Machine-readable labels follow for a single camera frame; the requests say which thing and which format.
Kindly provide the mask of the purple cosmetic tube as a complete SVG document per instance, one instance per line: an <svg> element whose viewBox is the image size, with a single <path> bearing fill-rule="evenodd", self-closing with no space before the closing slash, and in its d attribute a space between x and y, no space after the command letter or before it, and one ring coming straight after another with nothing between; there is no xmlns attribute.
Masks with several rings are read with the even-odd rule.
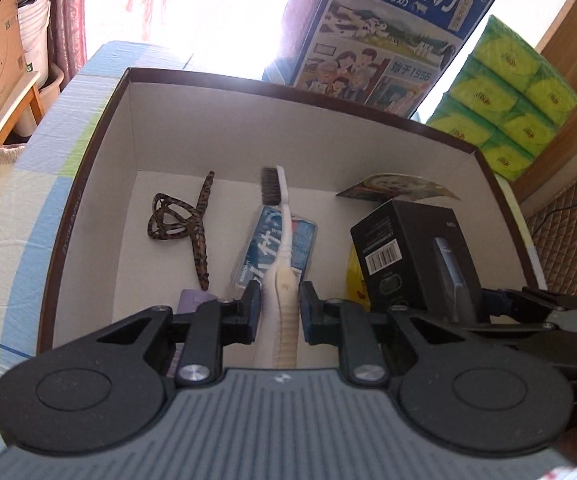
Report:
<svg viewBox="0 0 577 480"><path fill-rule="evenodd" d="M189 321L201 304L214 300L217 300L217 297L210 292L205 292L205 290L187 288L182 289L180 292L176 314L181 315L185 321ZM176 344L176 349L174 349L174 355L171 358L167 370L168 378L174 378L174 375L176 375L176 370L182 355L183 347L184 343L178 341Z"/></svg>

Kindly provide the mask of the yellow snack packet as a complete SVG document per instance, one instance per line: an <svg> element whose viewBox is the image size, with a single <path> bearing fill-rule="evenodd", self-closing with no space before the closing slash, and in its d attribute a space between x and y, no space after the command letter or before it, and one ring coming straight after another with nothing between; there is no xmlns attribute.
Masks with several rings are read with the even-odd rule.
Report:
<svg viewBox="0 0 577 480"><path fill-rule="evenodd" d="M367 286L363 279L356 249L351 246L346 266L346 298L357 302L363 310L370 311L370 299Z"/></svg>

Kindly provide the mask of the black electronics box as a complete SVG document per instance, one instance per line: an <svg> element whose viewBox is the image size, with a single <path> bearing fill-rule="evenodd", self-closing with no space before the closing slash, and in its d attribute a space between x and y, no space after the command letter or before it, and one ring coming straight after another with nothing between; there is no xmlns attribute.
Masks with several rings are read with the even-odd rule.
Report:
<svg viewBox="0 0 577 480"><path fill-rule="evenodd" d="M465 326L488 321L451 209L390 200L355 224L351 238L373 312L398 304Z"/></svg>

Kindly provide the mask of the leopard print hair claw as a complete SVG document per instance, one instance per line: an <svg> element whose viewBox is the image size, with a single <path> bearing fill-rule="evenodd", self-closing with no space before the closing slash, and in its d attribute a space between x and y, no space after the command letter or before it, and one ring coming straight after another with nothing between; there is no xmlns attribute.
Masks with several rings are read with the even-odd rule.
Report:
<svg viewBox="0 0 577 480"><path fill-rule="evenodd" d="M166 193L156 193L146 234L152 240L191 240L194 269L203 292L209 288L207 238L204 217L208 208L215 172L209 171L195 205Z"/></svg>

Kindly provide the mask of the white toothbrush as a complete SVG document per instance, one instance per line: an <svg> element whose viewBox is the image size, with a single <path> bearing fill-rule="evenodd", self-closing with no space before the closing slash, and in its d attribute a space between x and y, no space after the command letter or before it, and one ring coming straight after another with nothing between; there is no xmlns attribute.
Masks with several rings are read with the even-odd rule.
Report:
<svg viewBox="0 0 577 480"><path fill-rule="evenodd" d="M286 370L297 363L299 334L298 281L291 267L293 229L289 186L282 166L261 173L262 202L282 212L281 245L274 263L264 274L260 324L254 366Z"/></svg>

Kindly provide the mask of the brown cardboard storage box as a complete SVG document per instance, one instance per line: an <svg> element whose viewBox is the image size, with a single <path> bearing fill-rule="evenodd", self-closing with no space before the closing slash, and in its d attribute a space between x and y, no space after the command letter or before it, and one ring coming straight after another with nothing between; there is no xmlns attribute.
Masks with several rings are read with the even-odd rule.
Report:
<svg viewBox="0 0 577 480"><path fill-rule="evenodd" d="M488 288L535 284L483 154L417 122L276 84L130 67L72 161L36 347L50 350L185 288L234 295L235 263L271 205L315 222L306 278L339 296L363 181L406 198L433 184Z"/></svg>

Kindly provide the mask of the green tissue pack bundle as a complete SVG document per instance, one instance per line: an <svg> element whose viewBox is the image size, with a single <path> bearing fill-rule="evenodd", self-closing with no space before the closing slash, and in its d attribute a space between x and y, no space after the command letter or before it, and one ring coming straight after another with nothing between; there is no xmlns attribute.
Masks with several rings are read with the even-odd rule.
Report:
<svg viewBox="0 0 577 480"><path fill-rule="evenodd" d="M426 125L472 144L514 182L555 139L577 93L520 35L494 15Z"/></svg>

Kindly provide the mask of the checked pastel tablecloth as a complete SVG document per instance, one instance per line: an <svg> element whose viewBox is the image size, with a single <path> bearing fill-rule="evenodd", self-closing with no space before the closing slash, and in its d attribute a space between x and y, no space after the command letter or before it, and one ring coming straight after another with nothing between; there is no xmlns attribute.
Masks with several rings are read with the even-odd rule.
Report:
<svg viewBox="0 0 577 480"><path fill-rule="evenodd" d="M68 82L13 166L0 195L0 376L36 353L57 229L83 153L122 74L129 67L182 70L190 58L147 44L104 44Z"/></svg>

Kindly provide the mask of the wooden stool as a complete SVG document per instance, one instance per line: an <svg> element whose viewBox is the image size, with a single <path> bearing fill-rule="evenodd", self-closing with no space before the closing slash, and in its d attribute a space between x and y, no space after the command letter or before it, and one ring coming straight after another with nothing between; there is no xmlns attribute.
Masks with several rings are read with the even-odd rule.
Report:
<svg viewBox="0 0 577 480"><path fill-rule="evenodd" d="M6 100L0 111L0 145L4 144L27 108L37 124L42 121L46 112L37 86L39 78L38 72L24 73Z"/></svg>

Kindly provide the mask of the blue milk carton box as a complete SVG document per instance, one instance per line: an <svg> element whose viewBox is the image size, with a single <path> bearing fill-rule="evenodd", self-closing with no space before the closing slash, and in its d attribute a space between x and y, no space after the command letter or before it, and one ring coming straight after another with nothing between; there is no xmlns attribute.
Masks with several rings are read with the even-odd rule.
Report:
<svg viewBox="0 0 577 480"><path fill-rule="evenodd" d="M265 81L409 118L495 0L288 0Z"/></svg>

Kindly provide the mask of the white plastic buckets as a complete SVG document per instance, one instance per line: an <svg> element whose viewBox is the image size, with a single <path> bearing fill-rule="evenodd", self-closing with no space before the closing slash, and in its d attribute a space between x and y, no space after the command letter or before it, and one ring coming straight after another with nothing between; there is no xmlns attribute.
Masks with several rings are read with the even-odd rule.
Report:
<svg viewBox="0 0 577 480"><path fill-rule="evenodd" d="M63 71L51 60L51 0L22 0L17 9L28 72L37 72L40 101L47 112L61 93Z"/></svg>

